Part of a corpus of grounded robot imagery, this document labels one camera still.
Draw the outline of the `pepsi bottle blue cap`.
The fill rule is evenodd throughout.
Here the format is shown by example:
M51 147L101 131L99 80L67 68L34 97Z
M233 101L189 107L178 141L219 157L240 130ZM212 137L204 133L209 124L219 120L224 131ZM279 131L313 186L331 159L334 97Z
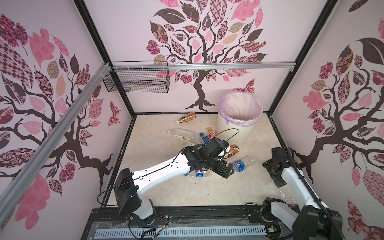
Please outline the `pepsi bottle blue cap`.
M190 178L206 178L211 175L210 170L205 170L205 171L200 171L200 170L194 170L190 173L184 174L185 177L190 177Z

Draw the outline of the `clear rectangular bottle green label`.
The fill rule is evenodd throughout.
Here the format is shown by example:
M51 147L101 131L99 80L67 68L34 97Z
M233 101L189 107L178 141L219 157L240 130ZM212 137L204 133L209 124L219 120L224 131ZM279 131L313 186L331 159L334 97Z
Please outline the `clear rectangular bottle green label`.
M167 133L170 137L174 137L177 139L183 139L183 140L192 141L192 142L196 140L196 133L188 130L172 128L172 129L168 129Z

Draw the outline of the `blue label white cap bottle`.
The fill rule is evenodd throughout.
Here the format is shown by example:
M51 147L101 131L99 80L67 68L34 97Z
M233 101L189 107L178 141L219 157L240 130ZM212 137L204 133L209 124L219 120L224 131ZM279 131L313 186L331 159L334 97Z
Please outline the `blue label white cap bottle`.
M243 172L244 170L253 166L254 163L255 163L255 157L254 156L245 156L245 157L238 159L238 160L233 162L234 171L236 173Z

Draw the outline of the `clear bottle white cap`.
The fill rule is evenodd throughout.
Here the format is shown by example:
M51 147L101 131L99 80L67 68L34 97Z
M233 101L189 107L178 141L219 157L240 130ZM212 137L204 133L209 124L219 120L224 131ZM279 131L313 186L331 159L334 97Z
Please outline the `clear bottle white cap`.
M294 194L291 191L291 189L288 187L288 185L278 188L277 192L279 194L280 199L285 201L287 204L297 203L296 198L294 197Z

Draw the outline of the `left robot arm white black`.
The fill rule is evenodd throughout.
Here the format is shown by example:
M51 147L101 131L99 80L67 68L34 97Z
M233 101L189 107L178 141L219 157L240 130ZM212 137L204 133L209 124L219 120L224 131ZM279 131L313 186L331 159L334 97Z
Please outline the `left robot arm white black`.
M155 214L153 203L143 199L142 195L180 175L208 169L218 176L229 178L234 174L233 165L224 160L229 149L228 141L214 137L206 144L184 147L172 159L151 168L134 172L129 168L121 170L113 186L119 214L133 214L141 220L152 217Z

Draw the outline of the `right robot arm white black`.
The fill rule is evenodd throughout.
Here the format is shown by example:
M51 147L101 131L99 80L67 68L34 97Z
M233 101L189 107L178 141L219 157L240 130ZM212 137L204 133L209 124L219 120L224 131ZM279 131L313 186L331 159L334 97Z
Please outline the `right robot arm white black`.
M262 216L278 220L290 231L293 240L344 240L343 218L331 210L315 193L297 162L293 149L272 148L272 157L263 163L275 185L288 186L297 201L294 210L282 200L266 198Z

